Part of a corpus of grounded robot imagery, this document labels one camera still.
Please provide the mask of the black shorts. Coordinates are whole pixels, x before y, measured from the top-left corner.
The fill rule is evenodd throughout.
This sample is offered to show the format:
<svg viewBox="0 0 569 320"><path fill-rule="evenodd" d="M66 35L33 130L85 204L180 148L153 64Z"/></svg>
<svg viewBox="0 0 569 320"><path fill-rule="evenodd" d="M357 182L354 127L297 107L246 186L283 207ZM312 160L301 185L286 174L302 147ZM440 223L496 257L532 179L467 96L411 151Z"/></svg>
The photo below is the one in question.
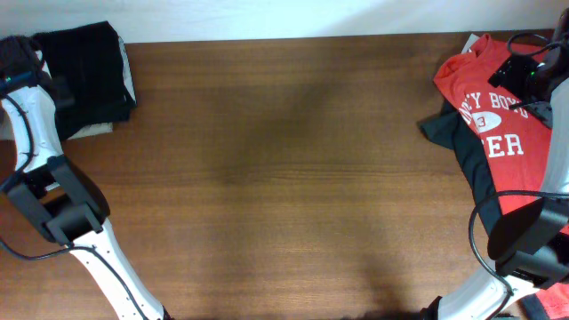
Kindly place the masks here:
<svg viewBox="0 0 569 320"><path fill-rule="evenodd" d="M61 140L89 124L126 122L137 107L124 85L118 37L107 21L33 35L51 75L65 76L76 98L73 108L56 109Z"/></svg>

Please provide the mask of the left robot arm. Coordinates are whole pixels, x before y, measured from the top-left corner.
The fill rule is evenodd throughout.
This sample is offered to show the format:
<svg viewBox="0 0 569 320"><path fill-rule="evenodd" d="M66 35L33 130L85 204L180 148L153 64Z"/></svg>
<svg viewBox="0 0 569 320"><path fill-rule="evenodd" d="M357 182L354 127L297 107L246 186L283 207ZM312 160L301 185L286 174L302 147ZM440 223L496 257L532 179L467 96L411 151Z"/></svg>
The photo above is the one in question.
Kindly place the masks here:
<svg viewBox="0 0 569 320"><path fill-rule="evenodd" d="M89 272L120 319L167 319L165 306L140 280L121 250L97 185L62 150L59 93L40 45L26 36L1 42L1 108L17 152L1 191L58 255L73 255Z"/></svg>

